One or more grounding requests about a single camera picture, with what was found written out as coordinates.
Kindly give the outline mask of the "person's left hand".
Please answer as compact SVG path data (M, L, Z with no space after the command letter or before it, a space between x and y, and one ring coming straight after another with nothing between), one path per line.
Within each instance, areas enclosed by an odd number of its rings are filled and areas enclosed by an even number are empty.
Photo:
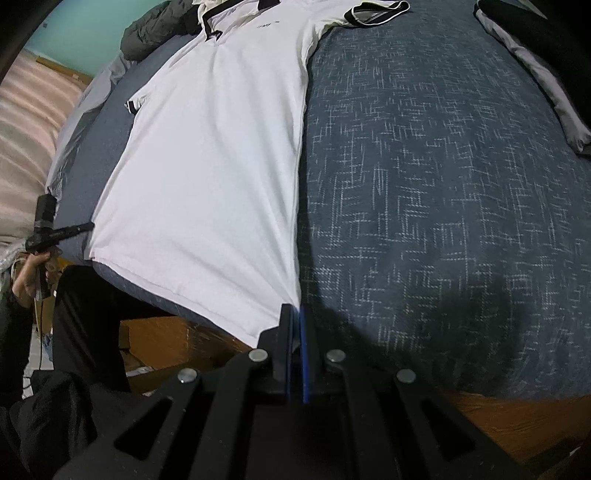
M19 263L17 274L12 282L12 293L17 303L23 308L33 305L37 291L37 276L45 268L45 277L49 285L56 283L59 276L57 253L47 251L41 254L27 254Z

